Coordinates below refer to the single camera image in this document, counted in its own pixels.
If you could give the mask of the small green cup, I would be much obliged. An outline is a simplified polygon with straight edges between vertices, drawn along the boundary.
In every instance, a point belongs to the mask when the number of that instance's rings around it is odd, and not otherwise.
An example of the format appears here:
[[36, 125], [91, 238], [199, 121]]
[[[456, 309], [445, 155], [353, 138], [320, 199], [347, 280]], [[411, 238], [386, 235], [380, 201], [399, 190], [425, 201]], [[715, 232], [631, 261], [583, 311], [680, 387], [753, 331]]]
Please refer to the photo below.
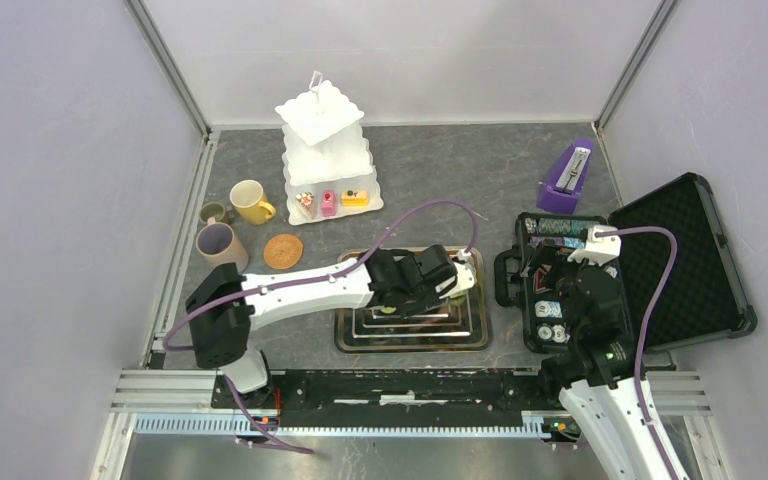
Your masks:
[[199, 211], [199, 220], [203, 224], [230, 224], [234, 219], [234, 216], [234, 209], [220, 202], [205, 203]]

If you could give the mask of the woven rattan coaster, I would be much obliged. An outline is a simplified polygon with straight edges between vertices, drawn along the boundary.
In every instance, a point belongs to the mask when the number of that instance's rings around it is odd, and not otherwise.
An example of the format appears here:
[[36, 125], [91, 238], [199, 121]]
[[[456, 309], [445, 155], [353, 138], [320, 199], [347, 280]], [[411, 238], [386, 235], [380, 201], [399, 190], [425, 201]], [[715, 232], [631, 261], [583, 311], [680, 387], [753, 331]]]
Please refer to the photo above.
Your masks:
[[304, 245], [299, 237], [282, 233], [267, 241], [263, 249], [263, 258], [270, 268], [287, 270], [300, 261], [303, 252]]

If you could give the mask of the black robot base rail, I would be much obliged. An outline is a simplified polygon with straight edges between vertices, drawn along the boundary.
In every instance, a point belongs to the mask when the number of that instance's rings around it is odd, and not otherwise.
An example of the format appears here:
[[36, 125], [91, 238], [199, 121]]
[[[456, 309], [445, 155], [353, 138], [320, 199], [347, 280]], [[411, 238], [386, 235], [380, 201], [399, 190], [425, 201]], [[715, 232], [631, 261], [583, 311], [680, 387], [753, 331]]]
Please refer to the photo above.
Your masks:
[[516, 369], [285, 370], [241, 397], [281, 427], [514, 427], [524, 412], [558, 415], [559, 400]]

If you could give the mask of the stainless steel serving tray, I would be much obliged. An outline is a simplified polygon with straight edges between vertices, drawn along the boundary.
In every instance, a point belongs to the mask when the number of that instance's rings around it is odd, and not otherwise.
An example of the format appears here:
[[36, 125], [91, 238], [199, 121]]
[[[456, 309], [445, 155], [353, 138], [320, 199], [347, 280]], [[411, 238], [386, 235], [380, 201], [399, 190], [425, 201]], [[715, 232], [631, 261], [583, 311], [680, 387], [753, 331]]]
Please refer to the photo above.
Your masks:
[[347, 354], [470, 352], [486, 348], [492, 329], [486, 307], [484, 262], [475, 250], [469, 264], [475, 285], [425, 313], [402, 318], [380, 309], [338, 309], [334, 343]]

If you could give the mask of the purple metronome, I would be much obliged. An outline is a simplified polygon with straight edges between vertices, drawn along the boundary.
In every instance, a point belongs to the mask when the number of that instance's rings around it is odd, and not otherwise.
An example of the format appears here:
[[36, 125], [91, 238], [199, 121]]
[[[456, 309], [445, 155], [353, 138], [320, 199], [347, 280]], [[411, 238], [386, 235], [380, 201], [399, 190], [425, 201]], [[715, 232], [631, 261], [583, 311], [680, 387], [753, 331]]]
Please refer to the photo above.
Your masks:
[[575, 212], [593, 150], [593, 142], [586, 138], [577, 139], [566, 148], [539, 182], [539, 209], [561, 215]]

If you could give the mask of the black poker chip case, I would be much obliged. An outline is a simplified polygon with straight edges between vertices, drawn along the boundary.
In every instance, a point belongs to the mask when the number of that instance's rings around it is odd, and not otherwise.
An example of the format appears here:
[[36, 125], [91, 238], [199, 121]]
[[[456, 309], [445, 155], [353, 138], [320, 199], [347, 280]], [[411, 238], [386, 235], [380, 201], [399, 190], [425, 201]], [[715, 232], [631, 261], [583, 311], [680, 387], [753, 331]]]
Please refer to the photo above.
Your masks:
[[584, 231], [578, 238], [537, 233], [541, 218], [558, 217], [618, 229], [658, 226], [675, 236], [676, 260], [649, 318], [646, 350], [736, 339], [757, 328], [758, 316], [743, 288], [711, 185], [703, 176], [687, 172], [606, 217], [536, 212], [518, 215], [514, 244], [494, 260], [494, 287], [500, 306], [521, 311], [528, 349], [529, 252], [538, 245], [559, 245], [573, 252], [584, 244]]

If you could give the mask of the yellow layered cake slice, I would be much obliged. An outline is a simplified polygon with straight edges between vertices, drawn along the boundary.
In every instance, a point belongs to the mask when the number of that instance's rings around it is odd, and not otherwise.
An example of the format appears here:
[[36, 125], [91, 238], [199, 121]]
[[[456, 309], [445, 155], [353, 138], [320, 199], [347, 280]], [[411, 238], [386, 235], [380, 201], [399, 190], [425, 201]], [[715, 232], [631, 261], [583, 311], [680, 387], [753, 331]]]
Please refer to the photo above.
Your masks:
[[341, 192], [340, 204], [346, 208], [365, 208], [370, 203], [367, 190], [345, 190]]

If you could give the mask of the strawberry triangle cake slice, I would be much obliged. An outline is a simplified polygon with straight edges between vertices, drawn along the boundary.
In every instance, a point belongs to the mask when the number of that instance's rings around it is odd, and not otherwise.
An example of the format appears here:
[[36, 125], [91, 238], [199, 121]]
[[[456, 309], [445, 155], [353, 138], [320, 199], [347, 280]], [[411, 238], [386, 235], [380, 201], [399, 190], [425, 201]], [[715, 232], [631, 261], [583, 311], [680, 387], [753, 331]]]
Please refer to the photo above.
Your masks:
[[295, 195], [296, 207], [305, 219], [312, 220], [315, 218], [315, 200], [315, 195], [309, 191], [301, 192]]

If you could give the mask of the green patterned chip roll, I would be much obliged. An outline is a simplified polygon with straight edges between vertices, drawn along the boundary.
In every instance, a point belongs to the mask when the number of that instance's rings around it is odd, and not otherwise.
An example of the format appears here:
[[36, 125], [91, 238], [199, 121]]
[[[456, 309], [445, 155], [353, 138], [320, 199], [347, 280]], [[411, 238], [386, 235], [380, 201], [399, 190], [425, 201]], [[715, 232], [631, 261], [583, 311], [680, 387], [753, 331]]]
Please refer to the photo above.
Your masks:
[[541, 218], [537, 224], [537, 233], [546, 236], [574, 237], [581, 236], [594, 224], [589, 220], [577, 220], [567, 218]]

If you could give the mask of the white three-tier dessert stand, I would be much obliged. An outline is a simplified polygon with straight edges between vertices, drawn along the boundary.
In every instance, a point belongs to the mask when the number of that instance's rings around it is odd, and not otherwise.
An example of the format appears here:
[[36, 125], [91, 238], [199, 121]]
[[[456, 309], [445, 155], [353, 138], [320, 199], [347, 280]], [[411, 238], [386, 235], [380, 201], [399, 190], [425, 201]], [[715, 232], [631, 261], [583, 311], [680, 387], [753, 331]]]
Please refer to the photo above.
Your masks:
[[[380, 210], [384, 206], [369, 142], [360, 124], [364, 112], [348, 96], [315, 71], [306, 91], [275, 107], [283, 125], [281, 155], [288, 222], [293, 226], [322, 222]], [[324, 218], [321, 198], [335, 192], [336, 215]], [[340, 204], [345, 190], [367, 190], [365, 208]], [[316, 216], [305, 219], [296, 207], [295, 195], [312, 192]]]

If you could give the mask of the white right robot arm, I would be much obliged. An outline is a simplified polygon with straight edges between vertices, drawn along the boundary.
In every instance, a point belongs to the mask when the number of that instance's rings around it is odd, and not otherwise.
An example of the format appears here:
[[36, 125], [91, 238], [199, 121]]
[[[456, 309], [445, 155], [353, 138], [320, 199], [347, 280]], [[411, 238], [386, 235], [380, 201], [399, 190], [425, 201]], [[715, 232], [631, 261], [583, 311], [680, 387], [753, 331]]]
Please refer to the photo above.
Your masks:
[[547, 274], [569, 339], [564, 352], [542, 361], [538, 396], [571, 414], [610, 478], [684, 479], [624, 326], [621, 282], [605, 269], [617, 256], [577, 249]]

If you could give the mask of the yellow mug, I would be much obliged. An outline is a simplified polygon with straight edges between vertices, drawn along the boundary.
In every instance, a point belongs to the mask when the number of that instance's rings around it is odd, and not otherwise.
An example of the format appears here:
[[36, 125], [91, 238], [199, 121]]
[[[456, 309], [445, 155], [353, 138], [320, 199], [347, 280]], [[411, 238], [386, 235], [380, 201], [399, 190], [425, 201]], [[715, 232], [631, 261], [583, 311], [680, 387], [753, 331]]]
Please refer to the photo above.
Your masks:
[[263, 225], [276, 215], [275, 207], [256, 180], [236, 183], [229, 192], [229, 200], [238, 215], [252, 225]]

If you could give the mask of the red triangular dealer marker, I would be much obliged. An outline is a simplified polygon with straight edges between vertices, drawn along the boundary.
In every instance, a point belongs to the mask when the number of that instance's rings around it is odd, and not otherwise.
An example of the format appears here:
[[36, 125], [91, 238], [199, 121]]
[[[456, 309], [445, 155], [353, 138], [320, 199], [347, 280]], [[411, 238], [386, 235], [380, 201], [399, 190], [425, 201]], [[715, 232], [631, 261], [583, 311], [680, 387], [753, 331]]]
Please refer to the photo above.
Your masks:
[[539, 268], [533, 276], [533, 291], [536, 295], [546, 293], [551, 290], [551, 286], [548, 284], [546, 278], [548, 271], [543, 268]]

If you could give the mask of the pink tall mug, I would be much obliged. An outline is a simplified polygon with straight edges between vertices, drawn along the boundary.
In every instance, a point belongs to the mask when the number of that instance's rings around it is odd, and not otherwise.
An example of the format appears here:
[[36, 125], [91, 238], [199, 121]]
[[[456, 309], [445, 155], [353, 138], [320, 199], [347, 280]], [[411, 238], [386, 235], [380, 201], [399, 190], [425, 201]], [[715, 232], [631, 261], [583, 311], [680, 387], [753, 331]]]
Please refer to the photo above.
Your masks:
[[234, 229], [223, 222], [213, 222], [196, 235], [196, 248], [211, 267], [234, 264], [242, 272], [249, 263], [249, 254]]

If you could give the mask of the pink cake slice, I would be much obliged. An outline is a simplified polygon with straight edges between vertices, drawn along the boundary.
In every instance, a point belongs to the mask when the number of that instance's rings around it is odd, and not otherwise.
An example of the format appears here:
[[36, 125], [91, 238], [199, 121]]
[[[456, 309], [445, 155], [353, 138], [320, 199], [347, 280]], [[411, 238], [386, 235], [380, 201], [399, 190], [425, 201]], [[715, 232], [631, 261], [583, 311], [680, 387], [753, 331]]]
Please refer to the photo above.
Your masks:
[[320, 207], [324, 218], [330, 218], [336, 215], [335, 192], [333, 190], [326, 190], [322, 194]]

